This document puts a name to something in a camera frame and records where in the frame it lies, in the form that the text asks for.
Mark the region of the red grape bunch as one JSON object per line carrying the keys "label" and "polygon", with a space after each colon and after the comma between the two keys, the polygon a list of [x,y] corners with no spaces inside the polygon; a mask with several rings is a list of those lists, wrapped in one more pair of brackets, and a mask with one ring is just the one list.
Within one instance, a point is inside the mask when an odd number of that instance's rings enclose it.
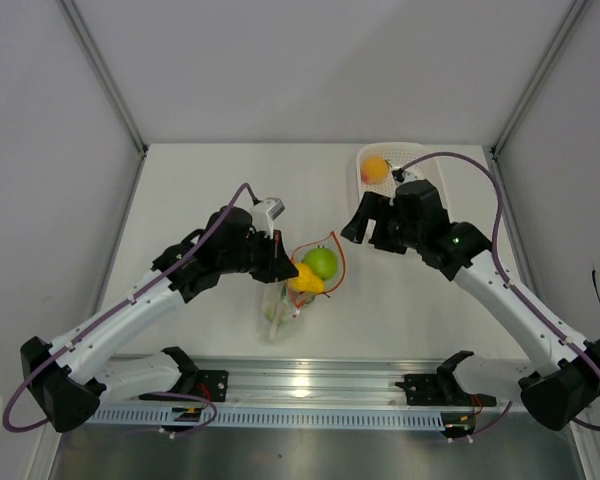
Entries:
{"label": "red grape bunch", "polygon": [[290,297],[296,308],[301,309],[306,305],[310,305],[319,297],[319,294],[311,292],[296,292],[291,290]]}

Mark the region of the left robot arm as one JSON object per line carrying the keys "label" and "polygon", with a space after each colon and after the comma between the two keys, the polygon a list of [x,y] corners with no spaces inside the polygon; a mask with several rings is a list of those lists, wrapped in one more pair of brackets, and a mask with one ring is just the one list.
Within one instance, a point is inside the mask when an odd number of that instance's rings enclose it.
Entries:
{"label": "left robot arm", "polygon": [[178,347],[111,367],[118,350],[154,322],[215,287],[222,276],[247,273],[263,284],[291,279],[297,268],[274,226],[284,210],[277,198],[250,210],[224,206],[180,242],[167,247],[118,304],[46,342],[20,348],[26,389],[58,433],[85,423],[99,407],[129,397],[169,393],[189,398],[197,368]]}

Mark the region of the orange fruit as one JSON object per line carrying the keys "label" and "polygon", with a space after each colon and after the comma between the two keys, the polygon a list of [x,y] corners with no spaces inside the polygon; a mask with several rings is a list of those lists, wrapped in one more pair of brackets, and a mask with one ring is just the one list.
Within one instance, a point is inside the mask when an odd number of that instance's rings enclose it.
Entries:
{"label": "orange fruit", "polygon": [[382,183],[389,172],[390,167],[387,160],[379,155],[369,156],[360,164],[361,181],[368,185]]}

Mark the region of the clear orange-zipper zip bag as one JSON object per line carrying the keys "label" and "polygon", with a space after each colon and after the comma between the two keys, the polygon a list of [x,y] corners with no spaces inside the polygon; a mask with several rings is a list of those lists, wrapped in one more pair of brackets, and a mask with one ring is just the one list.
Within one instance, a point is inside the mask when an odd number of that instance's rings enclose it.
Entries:
{"label": "clear orange-zipper zip bag", "polygon": [[302,312],[319,298],[329,298],[346,277],[346,257],[334,231],[298,246],[290,260],[298,275],[262,290],[256,332],[265,344],[282,341],[299,330]]}

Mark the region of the yellow lemon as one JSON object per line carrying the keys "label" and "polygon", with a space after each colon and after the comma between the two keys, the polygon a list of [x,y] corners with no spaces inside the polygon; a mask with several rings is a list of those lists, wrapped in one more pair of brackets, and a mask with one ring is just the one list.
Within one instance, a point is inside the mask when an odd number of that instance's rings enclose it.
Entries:
{"label": "yellow lemon", "polygon": [[324,281],[318,277],[305,263],[295,264],[298,275],[286,281],[289,289],[296,292],[322,294],[325,291]]}

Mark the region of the green apple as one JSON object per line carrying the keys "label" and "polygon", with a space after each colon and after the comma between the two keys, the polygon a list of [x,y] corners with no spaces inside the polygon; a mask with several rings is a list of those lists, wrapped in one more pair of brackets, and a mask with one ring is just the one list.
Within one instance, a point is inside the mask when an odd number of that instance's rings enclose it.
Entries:
{"label": "green apple", "polygon": [[302,262],[322,280],[331,280],[338,272],[338,256],[327,247],[316,247],[309,250]]}

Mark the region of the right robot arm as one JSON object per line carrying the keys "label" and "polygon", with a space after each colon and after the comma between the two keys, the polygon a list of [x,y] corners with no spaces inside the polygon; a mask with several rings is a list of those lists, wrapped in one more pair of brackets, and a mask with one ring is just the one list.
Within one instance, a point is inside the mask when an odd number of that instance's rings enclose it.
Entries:
{"label": "right robot arm", "polygon": [[394,197],[365,192],[341,235],[381,251],[414,250],[485,307],[526,354],[524,361],[454,354],[437,369],[444,401],[486,394],[519,402],[542,426],[558,431],[600,396],[600,339],[588,340],[517,285],[476,226],[450,221],[429,181],[404,183]]}

